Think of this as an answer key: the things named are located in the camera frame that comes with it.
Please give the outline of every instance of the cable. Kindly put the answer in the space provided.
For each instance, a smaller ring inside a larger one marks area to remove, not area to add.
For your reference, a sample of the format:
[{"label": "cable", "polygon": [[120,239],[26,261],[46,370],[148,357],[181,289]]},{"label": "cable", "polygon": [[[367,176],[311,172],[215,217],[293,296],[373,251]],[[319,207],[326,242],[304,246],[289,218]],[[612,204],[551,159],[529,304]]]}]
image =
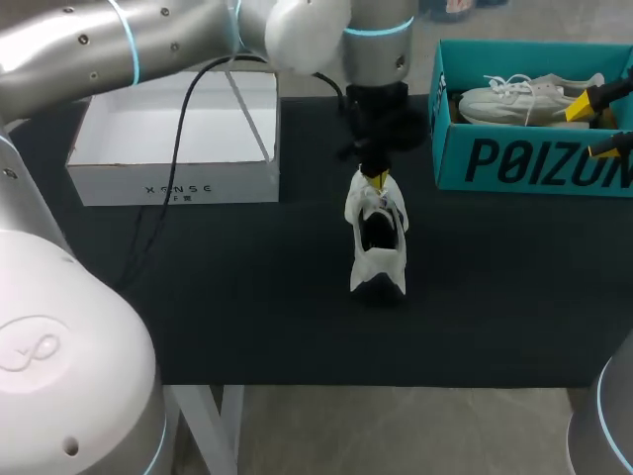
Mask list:
[{"label": "cable", "polygon": [[[261,57],[243,55],[243,54],[237,55],[233,60],[266,63],[266,61],[262,59]],[[203,67],[200,70],[200,72],[198,72],[198,74],[196,74],[196,77],[194,77],[194,80],[191,81],[191,84],[189,85],[189,88],[187,89],[187,93],[185,94],[185,99],[183,101],[182,108],[180,110],[178,128],[176,130],[176,142],[174,144],[174,151],[171,158],[171,168],[169,170],[169,181],[167,184],[167,191],[165,193],[165,200],[162,203],[160,214],[158,215],[158,219],[156,220],[156,225],[154,227],[153,233],[151,234],[150,238],[145,243],[145,246],[142,249],[142,251],[139,253],[136,253],[135,255],[134,249],[136,247],[136,242],[138,241],[138,236],[140,233],[139,229],[140,229],[140,225],[142,221],[142,215],[144,213],[144,207],[140,208],[138,212],[138,216],[136,217],[135,232],[134,232],[134,236],[131,242],[130,250],[128,252],[128,257],[126,258],[126,264],[124,265],[124,270],[121,275],[121,278],[119,282],[117,283],[117,285],[115,286],[115,288],[118,291],[125,290],[142,274],[145,264],[147,263],[147,259],[150,256],[151,251],[153,249],[153,246],[158,240],[158,238],[160,237],[160,234],[162,233],[162,230],[165,226],[165,218],[167,217],[167,210],[169,209],[169,201],[171,200],[172,188],[173,188],[174,180],[176,178],[176,165],[178,163],[178,150],[180,149],[182,129],[185,122],[185,115],[187,114],[187,107],[189,106],[189,101],[191,100],[191,96],[194,92],[194,89],[198,85],[198,82],[200,82],[202,77],[207,72],[209,72],[210,70],[218,66],[221,66],[222,64],[226,64],[229,61],[231,61],[230,56],[222,57],[220,59],[216,59],[215,61],[210,62],[205,67]],[[345,112],[345,99],[340,87],[338,87],[338,85],[329,77],[321,73],[314,74],[314,77],[316,79],[324,81],[330,87],[332,87],[332,89],[334,89],[334,91],[336,92],[336,96],[338,98],[338,112],[339,114],[342,115]]]},{"label": "cable", "polygon": [[130,241],[130,247],[128,248],[128,257],[126,258],[126,263],[123,266],[123,273],[119,278],[119,281],[115,284],[115,290],[123,290],[124,284],[126,280],[129,278],[130,271],[133,267],[134,258],[135,258],[135,249],[136,243],[138,242],[138,236],[140,235],[140,225],[142,223],[143,215],[145,214],[146,206],[141,206],[138,208],[138,213],[136,213],[136,219],[134,223],[135,233],[132,236],[132,240]]}]

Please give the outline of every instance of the concrete floor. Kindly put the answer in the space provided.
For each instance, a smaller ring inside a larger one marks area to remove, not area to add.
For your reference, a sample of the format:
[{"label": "concrete floor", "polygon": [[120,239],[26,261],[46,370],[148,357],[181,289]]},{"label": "concrete floor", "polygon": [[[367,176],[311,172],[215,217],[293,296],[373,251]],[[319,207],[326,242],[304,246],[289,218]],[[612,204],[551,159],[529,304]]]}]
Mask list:
[{"label": "concrete floor", "polygon": [[[0,0],[0,29],[69,0]],[[426,93],[441,38],[633,44],[630,0],[512,0],[466,23],[415,26],[414,93]],[[335,61],[323,72],[344,82]],[[330,94],[283,75],[284,96]],[[564,390],[247,388],[243,475],[563,475],[572,413]],[[188,474],[204,474],[193,451]]]}]

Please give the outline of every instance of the shoe box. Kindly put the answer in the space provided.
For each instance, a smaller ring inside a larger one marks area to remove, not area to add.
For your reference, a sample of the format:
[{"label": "shoe box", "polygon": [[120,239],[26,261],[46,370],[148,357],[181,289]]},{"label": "shoe box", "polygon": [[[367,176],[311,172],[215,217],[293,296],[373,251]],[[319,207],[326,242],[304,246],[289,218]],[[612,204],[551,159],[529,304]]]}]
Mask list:
[{"label": "shoe box", "polygon": [[[66,163],[84,206],[161,205],[183,99],[196,72],[93,97]],[[183,123],[173,205],[279,201],[279,92],[274,74],[232,74],[257,138],[224,72],[198,83]]]},{"label": "shoe box", "polygon": [[593,158],[588,147],[633,130],[633,95],[611,104],[597,128],[473,125],[459,117],[459,93],[484,76],[556,74],[606,82],[633,65],[625,45],[445,40],[437,47],[428,101],[435,181],[443,190],[633,197],[633,169]]}]

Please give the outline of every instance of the white cardboard box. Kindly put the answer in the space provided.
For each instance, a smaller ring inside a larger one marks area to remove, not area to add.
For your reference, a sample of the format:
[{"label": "white cardboard box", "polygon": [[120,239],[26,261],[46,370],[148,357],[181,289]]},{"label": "white cardboard box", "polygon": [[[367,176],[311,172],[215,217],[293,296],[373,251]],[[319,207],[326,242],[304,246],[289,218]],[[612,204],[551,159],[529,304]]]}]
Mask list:
[{"label": "white cardboard box", "polygon": [[[66,164],[84,206],[164,202],[182,102],[195,72],[182,72],[90,101]],[[274,74],[233,78],[279,170],[279,94]],[[170,203],[279,200],[277,179],[223,72],[209,72],[184,122]]]}]

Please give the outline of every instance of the black cloth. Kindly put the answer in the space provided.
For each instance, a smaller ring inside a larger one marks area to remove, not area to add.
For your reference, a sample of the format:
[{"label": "black cloth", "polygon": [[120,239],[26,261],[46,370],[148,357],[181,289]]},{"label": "black cloth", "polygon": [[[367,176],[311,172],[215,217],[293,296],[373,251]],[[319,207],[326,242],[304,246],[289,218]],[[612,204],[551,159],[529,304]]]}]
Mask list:
[{"label": "black cloth", "polygon": [[[12,137],[77,256],[112,284],[137,208],[82,207],[64,169],[82,111],[43,114]],[[394,158],[407,297],[350,295],[343,207],[356,164],[335,159],[349,140],[335,111],[335,99],[282,102],[280,204],[170,209],[125,294],[164,382],[589,384],[633,321],[633,201],[441,192],[427,143]]]}]

